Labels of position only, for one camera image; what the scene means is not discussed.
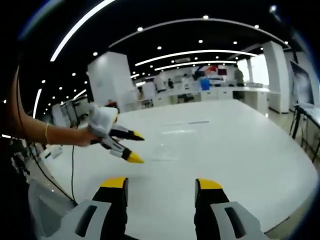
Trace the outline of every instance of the computer monitor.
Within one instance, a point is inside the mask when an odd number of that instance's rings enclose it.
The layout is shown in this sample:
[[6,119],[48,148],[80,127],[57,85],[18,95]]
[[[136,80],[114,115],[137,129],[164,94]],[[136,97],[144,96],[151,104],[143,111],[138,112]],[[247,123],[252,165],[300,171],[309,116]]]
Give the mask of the computer monitor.
[[308,72],[297,63],[293,61],[290,63],[293,72],[293,90],[298,103],[314,105],[314,95]]

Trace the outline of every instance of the bracelet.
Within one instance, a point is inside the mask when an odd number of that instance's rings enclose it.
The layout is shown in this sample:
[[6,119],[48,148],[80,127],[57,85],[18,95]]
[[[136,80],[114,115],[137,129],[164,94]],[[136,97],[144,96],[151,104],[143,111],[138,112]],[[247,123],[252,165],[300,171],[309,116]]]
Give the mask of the bracelet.
[[50,144],[49,141],[48,141],[48,134],[47,134],[48,133],[48,127],[49,127],[49,124],[47,124],[46,127],[45,127],[44,135],[45,135],[46,143]]

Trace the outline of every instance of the blue object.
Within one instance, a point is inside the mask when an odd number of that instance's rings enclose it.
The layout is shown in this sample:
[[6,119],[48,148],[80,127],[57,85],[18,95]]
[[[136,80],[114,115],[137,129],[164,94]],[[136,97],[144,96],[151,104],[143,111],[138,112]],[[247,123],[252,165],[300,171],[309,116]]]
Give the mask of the blue object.
[[210,81],[207,78],[200,79],[200,85],[203,91],[210,90]]

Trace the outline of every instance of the black ceiling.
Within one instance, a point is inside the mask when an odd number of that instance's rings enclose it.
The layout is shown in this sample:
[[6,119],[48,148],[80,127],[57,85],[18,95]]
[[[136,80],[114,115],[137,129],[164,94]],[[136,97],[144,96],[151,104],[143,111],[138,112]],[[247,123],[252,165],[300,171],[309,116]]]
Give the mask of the black ceiling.
[[[74,97],[84,89],[89,90],[86,75],[87,65],[106,51],[126,54],[131,72],[154,73],[150,65],[163,67],[172,64],[175,58],[166,58],[138,67],[135,64],[159,57],[194,50],[236,50],[241,51],[254,44],[263,44],[271,38],[248,27],[215,21],[191,21],[174,23],[140,32],[108,49],[117,40],[137,31],[138,27],[150,27],[155,24],[174,20],[202,18],[226,19],[259,25],[283,41],[291,41],[289,32],[278,24],[269,14],[271,2],[243,1],[212,1],[212,0],[115,0],[89,19],[65,45],[55,62],[50,58],[69,29],[90,9],[101,0],[67,0],[53,11],[32,33],[25,49],[24,74],[21,75],[21,94],[24,107],[30,111],[34,107],[39,88],[43,89],[38,105],[38,113],[43,114],[48,103],[54,104],[66,100],[66,96]],[[27,16],[37,6],[27,5]],[[231,54],[202,53],[193,54],[198,61],[226,60]]]

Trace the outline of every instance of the white pillar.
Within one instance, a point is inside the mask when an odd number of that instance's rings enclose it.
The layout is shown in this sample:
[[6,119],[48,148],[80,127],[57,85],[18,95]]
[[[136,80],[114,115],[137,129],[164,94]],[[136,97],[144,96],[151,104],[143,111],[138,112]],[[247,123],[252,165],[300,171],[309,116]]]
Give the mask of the white pillar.
[[88,65],[88,76],[97,104],[105,106],[114,101],[120,112],[126,112],[128,104],[137,101],[126,55],[106,52]]
[[249,71],[249,82],[253,83],[254,82],[254,75],[252,73],[252,63],[251,63],[251,58],[246,60],[246,64],[248,66],[248,71]]
[[270,41],[263,45],[269,75],[269,107],[278,113],[289,112],[290,88],[289,73],[285,53],[279,44]]

